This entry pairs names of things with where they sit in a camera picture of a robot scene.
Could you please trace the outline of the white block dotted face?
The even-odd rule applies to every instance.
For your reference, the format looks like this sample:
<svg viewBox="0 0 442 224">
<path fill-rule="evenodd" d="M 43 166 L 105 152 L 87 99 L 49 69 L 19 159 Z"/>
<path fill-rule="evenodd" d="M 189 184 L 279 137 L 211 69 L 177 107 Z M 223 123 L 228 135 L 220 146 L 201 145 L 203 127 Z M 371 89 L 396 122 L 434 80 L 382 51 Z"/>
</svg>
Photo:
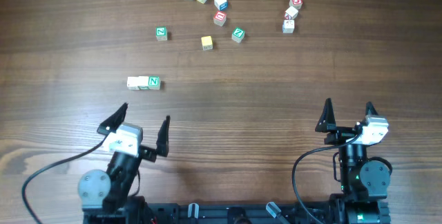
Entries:
<svg viewBox="0 0 442 224">
<path fill-rule="evenodd" d="M 138 77 L 128 77 L 127 78 L 127 88 L 129 90 L 134 90 L 137 91 L 139 90 L 139 85 L 138 85 Z"/>
</svg>

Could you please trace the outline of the white block green side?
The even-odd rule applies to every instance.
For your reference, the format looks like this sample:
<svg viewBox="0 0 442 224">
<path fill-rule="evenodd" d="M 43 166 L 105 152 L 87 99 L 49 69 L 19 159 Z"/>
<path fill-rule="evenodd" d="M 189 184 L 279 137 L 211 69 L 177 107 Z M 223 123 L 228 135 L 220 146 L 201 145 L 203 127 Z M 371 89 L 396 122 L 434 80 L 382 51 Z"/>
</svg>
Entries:
<svg viewBox="0 0 442 224">
<path fill-rule="evenodd" d="M 149 90 L 148 87 L 149 76 L 139 76 L 137 78 L 137 86 L 139 90 Z"/>
</svg>

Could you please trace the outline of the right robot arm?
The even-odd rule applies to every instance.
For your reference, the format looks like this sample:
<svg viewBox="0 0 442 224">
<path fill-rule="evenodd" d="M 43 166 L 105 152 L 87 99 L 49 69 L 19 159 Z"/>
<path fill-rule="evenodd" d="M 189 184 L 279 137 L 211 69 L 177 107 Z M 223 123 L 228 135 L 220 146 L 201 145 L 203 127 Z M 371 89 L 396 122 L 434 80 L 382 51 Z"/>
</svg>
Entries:
<svg viewBox="0 0 442 224">
<path fill-rule="evenodd" d="M 384 158 L 367 156 L 367 148 L 380 143 L 389 131 L 387 119 L 368 102 L 361 122 L 354 127 L 340 127 L 328 98 L 315 131 L 327 134 L 325 144 L 338 147 L 333 167 L 340 172 L 334 179 L 340 183 L 341 193 L 329 197 L 326 223 L 390 223 L 385 199 L 392 165 Z"/>
</svg>

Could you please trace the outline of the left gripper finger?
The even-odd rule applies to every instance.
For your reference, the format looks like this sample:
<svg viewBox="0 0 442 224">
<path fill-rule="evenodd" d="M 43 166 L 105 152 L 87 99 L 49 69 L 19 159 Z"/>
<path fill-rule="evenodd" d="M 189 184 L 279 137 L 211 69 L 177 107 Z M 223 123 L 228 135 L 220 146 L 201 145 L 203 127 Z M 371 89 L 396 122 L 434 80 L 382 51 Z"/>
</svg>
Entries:
<svg viewBox="0 0 442 224">
<path fill-rule="evenodd" d="M 167 157 L 169 154 L 169 125 L 170 125 L 171 117 L 168 115 L 166 119 L 163 121 L 162 126 L 157 135 L 157 155 L 162 157 Z"/>
<path fill-rule="evenodd" d="M 110 117 L 106 118 L 97 128 L 97 133 L 101 135 L 108 135 L 115 133 L 118 127 L 123 123 L 126 117 L 128 103 L 121 105 L 116 112 Z"/>
</svg>

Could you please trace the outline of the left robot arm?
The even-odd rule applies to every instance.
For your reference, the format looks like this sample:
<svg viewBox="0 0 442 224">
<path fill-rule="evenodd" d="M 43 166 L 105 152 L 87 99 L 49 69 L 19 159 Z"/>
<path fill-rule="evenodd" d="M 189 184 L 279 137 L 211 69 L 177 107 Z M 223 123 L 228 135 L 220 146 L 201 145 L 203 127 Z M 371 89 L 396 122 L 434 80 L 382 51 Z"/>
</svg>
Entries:
<svg viewBox="0 0 442 224">
<path fill-rule="evenodd" d="M 79 180 L 84 223 L 157 223 L 145 198 L 129 191 L 140 177 L 141 161 L 155 162 L 158 156 L 168 156 L 171 118 L 166 116 L 163 121 L 153 149 L 142 144 L 143 128 L 124 121 L 127 108 L 124 103 L 97 128 L 105 136 L 100 146 L 112 151 L 113 157 L 105 171 L 90 170 Z"/>
</svg>

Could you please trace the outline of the green N block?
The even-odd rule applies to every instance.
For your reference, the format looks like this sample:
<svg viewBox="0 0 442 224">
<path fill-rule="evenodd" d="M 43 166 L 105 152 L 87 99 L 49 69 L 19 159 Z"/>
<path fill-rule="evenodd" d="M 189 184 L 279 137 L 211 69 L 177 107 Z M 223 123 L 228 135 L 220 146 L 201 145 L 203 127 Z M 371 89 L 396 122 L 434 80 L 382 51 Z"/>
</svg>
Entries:
<svg viewBox="0 0 442 224">
<path fill-rule="evenodd" d="M 160 90 L 161 79 L 158 76 L 149 76 L 148 77 L 148 88 L 150 90 Z"/>
</svg>

